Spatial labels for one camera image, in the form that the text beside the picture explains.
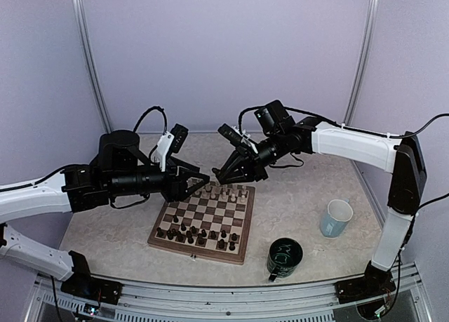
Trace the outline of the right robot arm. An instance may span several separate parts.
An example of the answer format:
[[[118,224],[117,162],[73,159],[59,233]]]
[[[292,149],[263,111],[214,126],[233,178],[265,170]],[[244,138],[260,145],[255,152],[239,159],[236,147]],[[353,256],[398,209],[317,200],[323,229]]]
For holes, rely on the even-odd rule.
[[[286,154],[340,157],[353,161],[361,173],[377,170],[386,175],[382,234],[358,283],[363,295],[376,295],[391,278],[422,205],[427,169],[416,134],[371,133],[312,116],[298,122],[291,116],[264,116],[260,123],[267,137],[259,143],[227,124],[219,128],[234,146],[225,163],[213,169],[220,183],[265,180],[267,166]]]

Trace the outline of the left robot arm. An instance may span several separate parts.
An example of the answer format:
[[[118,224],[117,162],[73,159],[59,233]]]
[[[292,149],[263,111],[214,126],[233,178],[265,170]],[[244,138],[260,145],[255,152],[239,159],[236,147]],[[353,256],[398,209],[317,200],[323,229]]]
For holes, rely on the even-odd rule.
[[[116,130],[100,137],[98,155],[87,165],[71,164],[39,180],[1,190],[1,255],[54,278],[70,282],[83,297],[98,291],[85,257],[56,250],[19,234],[10,221],[45,213],[79,213],[112,206],[120,196],[146,201],[160,193],[166,202],[184,201],[209,183],[208,175],[175,158],[188,130],[176,125],[156,145],[155,161],[140,151],[140,137]]]

